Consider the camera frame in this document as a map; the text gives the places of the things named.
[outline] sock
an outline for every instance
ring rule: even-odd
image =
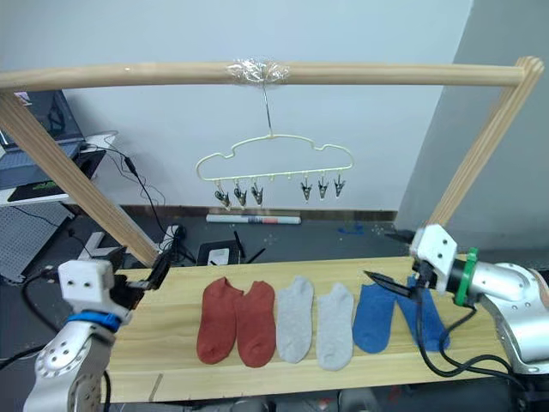
[[[276,347],[286,362],[298,363],[311,347],[313,293],[312,283],[296,276],[276,295]]]
[[[273,357],[276,327],[275,291],[265,282],[254,282],[250,292],[236,302],[238,353],[248,367],[262,367]]]
[[[377,284],[362,285],[353,340],[359,348],[376,354],[387,348],[396,295]]]
[[[318,298],[317,358],[322,369],[338,371],[353,356],[353,305],[353,296],[339,282]]]
[[[234,303],[242,293],[233,288],[225,277],[204,289],[202,318],[196,341],[196,353],[202,362],[214,364],[231,353],[237,335]]]
[[[415,278],[409,276],[407,279],[407,285],[412,287],[415,285]],[[438,316],[437,307],[435,302],[432,300],[431,292],[428,289],[423,290],[423,342],[425,345],[425,350],[429,352],[438,352],[438,339],[440,335],[444,332],[444,325],[440,317]],[[408,323],[408,329],[412,334],[415,344],[418,344],[418,338],[415,334],[415,315],[418,304],[408,298],[397,295],[396,301],[398,306],[401,307],[402,313],[404,313],[404,318]],[[444,348],[449,347],[449,336],[444,341]]]

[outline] gray sock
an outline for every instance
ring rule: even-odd
[[[298,363],[311,347],[313,293],[312,283],[296,276],[276,294],[276,348],[286,362]]]
[[[338,371],[353,356],[353,295],[341,283],[318,298],[317,358],[322,369]]]

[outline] wooden table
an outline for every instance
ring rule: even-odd
[[[423,363],[398,306],[389,346],[381,354],[367,354],[355,346],[351,362],[338,372],[324,371],[318,366],[316,332],[309,354],[297,365],[282,361],[275,353],[265,367],[249,368],[238,357],[236,348],[217,365],[204,365],[196,357],[202,291],[219,277],[226,276],[234,287],[247,292],[255,280],[264,280],[279,290],[287,287],[295,275],[302,275],[314,283],[316,296],[327,294],[334,282],[342,282],[354,294],[356,307],[360,285],[370,283],[362,270],[381,272],[404,282],[412,273],[411,266],[409,257],[385,257],[171,269],[162,288],[147,292],[131,324],[118,333],[109,366],[112,401],[240,397],[443,380]],[[120,273],[138,280],[147,277],[148,270]],[[448,294],[433,296],[446,325],[467,312],[455,306]],[[316,321],[315,302],[313,329]],[[452,334],[449,353],[459,361],[477,354],[504,356],[486,311],[480,309],[477,316]],[[440,355],[432,354],[431,358],[440,367],[449,369],[440,361]],[[494,362],[481,365],[496,367]],[[474,377],[479,375],[463,373],[459,378]]]

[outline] robotic arm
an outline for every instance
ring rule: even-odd
[[[515,264],[478,262],[474,248],[466,262],[456,260],[457,243],[439,225],[409,233],[406,241],[419,274],[415,288],[367,272],[371,279],[411,299],[417,299],[422,288],[433,288],[454,294],[458,306],[480,303],[495,320],[513,376],[524,383],[519,407],[542,410],[537,408],[543,402],[541,408],[548,408],[544,401],[549,401],[549,288],[543,276]]]
[[[157,289],[164,281],[169,263],[169,255],[161,254],[151,276],[140,282],[114,275],[112,263],[105,260],[71,260],[58,267],[54,275],[75,314],[40,351],[25,412],[99,410],[100,381],[114,334],[130,322],[145,290]]]

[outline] white tube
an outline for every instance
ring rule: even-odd
[[[209,223],[255,223],[263,225],[298,225],[299,216],[256,216],[256,215],[206,215]]]

